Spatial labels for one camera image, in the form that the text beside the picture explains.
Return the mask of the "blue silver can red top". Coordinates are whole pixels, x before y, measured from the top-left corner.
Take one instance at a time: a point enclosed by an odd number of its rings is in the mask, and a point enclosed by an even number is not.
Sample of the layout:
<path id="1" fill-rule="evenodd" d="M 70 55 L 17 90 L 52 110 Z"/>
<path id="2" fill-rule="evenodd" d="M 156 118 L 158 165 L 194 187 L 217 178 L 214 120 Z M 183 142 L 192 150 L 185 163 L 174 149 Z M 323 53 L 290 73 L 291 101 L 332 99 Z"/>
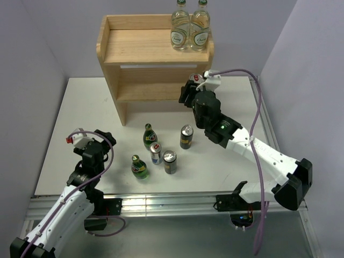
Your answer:
<path id="1" fill-rule="evenodd" d="M 196 84 L 201 84 L 203 82 L 203 77 L 201 74 L 191 74 L 189 80 L 193 81 Z"/>

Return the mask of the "green glass bottle front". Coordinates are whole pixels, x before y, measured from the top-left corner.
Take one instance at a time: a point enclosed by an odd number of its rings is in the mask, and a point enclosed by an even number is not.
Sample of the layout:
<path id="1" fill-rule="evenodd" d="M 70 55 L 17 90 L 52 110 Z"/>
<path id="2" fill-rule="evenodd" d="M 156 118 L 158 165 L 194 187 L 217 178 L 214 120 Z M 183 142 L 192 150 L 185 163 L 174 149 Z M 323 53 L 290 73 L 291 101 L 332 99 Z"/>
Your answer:
<path id="1" fill-rule="evenodd" d="M 146 164 L 139 158 L 138 155 L 132 156 L 131 171 L 139 180 L 147 178 L 149 174 Z"/>

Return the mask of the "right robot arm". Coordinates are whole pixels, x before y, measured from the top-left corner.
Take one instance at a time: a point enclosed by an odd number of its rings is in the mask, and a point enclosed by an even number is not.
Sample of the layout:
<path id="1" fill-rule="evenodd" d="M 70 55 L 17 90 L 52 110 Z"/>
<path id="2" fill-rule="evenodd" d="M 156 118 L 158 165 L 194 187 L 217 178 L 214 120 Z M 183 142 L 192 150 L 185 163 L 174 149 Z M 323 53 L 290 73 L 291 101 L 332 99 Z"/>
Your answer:
<path id="1" fill-rule="evenodd" d="M 258 183 L 240 182 L 225 201 L 217 200 L 218 209 L 243 210 L 249 204 L 258 209 L 262 202 L 276 201 L 288 210 L 298 210 L 312 185 L 312 163 L 286 156 L 251 136 L 239 122 L 221 113 L 221 103 L 213 91 L 206 87 L 197 90 L 198 86 L 188 80 L 178 100 L 192 109 L 196 126 L 214 144 L 260 165 L 259 172 L 267 172 L 273 178 Z"/>

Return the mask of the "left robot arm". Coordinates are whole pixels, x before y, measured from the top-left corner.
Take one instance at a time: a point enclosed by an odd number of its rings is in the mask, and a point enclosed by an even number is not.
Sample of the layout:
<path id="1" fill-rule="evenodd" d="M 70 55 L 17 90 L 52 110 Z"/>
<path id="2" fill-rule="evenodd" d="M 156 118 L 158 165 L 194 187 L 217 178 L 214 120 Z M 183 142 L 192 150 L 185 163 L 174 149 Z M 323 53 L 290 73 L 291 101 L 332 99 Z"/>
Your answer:
<path id="1" fill-rule="evenodd" d="M 104 194 L 96 189 L 101 176 L 112 163 L 115 138 L 110 132 L 81 128 L 70 134 L 66 141 L 74 146 L 74 153 L 82 159 L 69 176 L 59 199 L 42 221 L 23 239 L 15 238 L 10 245 L 11 257 L 58 257 L 68 238 L 92 214 L 105 209 Z"/>

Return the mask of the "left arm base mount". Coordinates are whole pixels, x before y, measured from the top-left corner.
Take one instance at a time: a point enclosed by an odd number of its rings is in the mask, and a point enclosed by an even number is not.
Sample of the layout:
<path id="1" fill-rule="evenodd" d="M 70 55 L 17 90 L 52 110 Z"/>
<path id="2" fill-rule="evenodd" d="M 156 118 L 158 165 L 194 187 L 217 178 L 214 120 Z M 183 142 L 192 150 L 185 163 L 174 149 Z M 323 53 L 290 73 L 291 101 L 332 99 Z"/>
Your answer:
<path id="1" fill-rule="evenodd" d="M 121 198 L 106 198 L 102 201 L 100 208 L 96 209 L 84 220 L 86 231 L 103 231 L 110 220 L 109 216 L 119 216 L 123 200 Z"/>

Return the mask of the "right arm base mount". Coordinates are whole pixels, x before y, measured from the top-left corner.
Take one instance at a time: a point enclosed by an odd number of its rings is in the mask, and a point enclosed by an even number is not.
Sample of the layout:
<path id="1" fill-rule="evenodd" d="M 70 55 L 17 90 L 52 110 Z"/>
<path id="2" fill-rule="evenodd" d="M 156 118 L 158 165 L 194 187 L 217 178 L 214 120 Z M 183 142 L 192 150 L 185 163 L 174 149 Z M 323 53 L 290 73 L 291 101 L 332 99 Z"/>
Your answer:
<path id="1" fill-rule="evenodd" d="M 236 228 L 240 227 L 243 230 L 253 225 L 253 211 L 261 209 L 261 202 L 247 203 L 239 196 L 245 184 L 247 181 L 240 182 L 231 194 L 216 195 L 216 202 L 213 205 L 213 208 L 218 212 L 242 211 L 242 213 L 230 214 L 230 219 Z"/>

